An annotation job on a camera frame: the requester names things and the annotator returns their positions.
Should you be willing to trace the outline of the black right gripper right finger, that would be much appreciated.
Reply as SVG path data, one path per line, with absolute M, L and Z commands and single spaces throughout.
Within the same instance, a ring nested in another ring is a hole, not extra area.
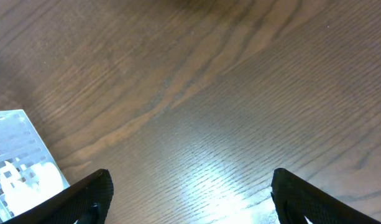
M 284 224 L 380 224 L 284 168 L 275 169 L 272 200 Z

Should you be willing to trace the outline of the white thin spoon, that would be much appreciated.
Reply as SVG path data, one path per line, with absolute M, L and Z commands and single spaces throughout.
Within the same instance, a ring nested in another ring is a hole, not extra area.
M 51 163 L 36 164 L 30 170 L 34 176 L 31 183 L 24 182 L 23 176 L 9 162 L 0 169 L 0 183 L 5 195 L 7 208 L 18 216 L 59 194 L 64 190 L 60 171 Z

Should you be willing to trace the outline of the clear plastic basket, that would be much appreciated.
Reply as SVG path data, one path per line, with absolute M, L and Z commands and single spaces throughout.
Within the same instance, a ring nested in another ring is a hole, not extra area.
M 34 176 L 30 170 L 36 164 L 51 162 L 60 171 L 64 190 L 70 186 L 24 110 L 0 111 L 0 169 L 6 161 L 16 167 L 28 184 Z M 7 208 L 0 183 L 0 223 L 14 217 Z

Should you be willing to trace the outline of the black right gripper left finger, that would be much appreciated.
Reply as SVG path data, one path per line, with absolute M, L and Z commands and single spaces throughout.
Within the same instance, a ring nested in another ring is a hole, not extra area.
M 4 224 L 104 224 L 113 195 L 109 171 L 99 169 Z

